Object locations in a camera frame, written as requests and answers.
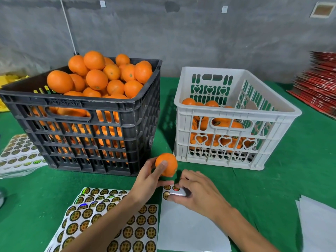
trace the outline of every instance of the white cable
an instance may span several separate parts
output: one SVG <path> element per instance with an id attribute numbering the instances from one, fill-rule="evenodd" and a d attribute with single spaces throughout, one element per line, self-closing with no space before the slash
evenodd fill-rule
<path id="1" fill-rule="evenodd" d="M 61 5 L 62 5 L 62 9 L 63 9 L 65 21 L 66 21 L 66 25 L 68 26 L 68 30 L 69 30 L 69 34 L 70 34 L 70 38 L 71 38 L 71 43 L 72 43 L 72 46 L 73 46 L 73 50 L 75 52 L 75 55 L 77 55 L 77 51 L 76 51 L 76 48 L 75 48 L 74 40 L 72 39 L 72 34 L 71 34 L 71 31 L 70 31 L 70 27 L 69 27 L 68 18 L 67 18 L 67 15 L 65 13 L 64 6 L 63 6 L 63 1 L 62 0 L 60 0 L 60 1 L 61 1 Z"/>

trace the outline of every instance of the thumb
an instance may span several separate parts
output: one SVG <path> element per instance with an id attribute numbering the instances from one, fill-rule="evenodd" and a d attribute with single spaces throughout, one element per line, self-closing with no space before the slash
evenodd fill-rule
<path id="1" fill-rule="evenodd" d="M 181 204 L 187 208 L 189 208 L 191 198 L 187 198 L 182 195 L 169 195 L 167 201 L 174 202 L 177 204 Z"/>
<path id="2" fill-rule="evenodd" d="M 163 160 L 161 162 L 161 164 L 159 164 L 155 170 L 153 171 L 153 173 L 151 174 L 153 176 L 153 178 L 155 179 L 159 179 L 159 177 L 161 176 L 161 174 L 165 171 L 165 169 L 168 166 L 168 162 L 166 160 Z"/>

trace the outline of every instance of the wall outlet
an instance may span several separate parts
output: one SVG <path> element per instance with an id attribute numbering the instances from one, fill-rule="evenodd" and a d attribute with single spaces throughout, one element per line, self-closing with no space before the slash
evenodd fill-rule
<path id="1" fill-rule="evenodd" d="M 228 6 L 223 6 L 222 7 L 222 13 L 228 12 Z"/>
<path id="2" fill-rule="evenodd" d="M 336 3 L 317 2 L 312 13 L 311 18 L 329 18 L 330 14 L 335 9 Z"/>
<path id="3" fill-rule="evenodd" d="M 105 3 L 104 0 L 99 1 L 99 3 L 100 3 L 100 7 L 101 7 L 101 8 L 106 8 L 106 3 Z"/>

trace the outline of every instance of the person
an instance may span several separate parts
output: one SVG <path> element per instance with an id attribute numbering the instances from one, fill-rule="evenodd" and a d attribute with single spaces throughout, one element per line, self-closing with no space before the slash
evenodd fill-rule
<path id="1" fill-rule="evenodd" d="M 96 252 L 106 251 L 126 222 L 135 215 L 151 198 L 159 186 L 173 185 L 172 180 L 159 180 L 167 167 L 162 161 L 155 168 L 156 158 L 147 160 L 140 170 L 128 195 L 113 210 L 103 215 L 98 221 L 69 243 L 64 252 Z M 190 190 L 189 197 L 170 195 L 167 200 L 184 205 L 212 220 L 233 242 L 244 252 L 278 251 L 250 223 L 233 208 L 220 194 L 214 183 L 199 171 L 183 170 L 177 187 Z"/>

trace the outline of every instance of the person's right hand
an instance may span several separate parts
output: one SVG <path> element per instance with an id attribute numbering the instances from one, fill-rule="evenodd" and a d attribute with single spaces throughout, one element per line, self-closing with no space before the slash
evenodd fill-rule
<path id="1" fill-rule="evenodd" d="M 189 197 L 170 195 L 168 201 L 184 205 L 212 221 L 216 221 L 219 215 L 232 208 L 214 183 L 200 171 L 183 170 L 180 181 L 175 186 L 189 189 L 191 195 Z"/>

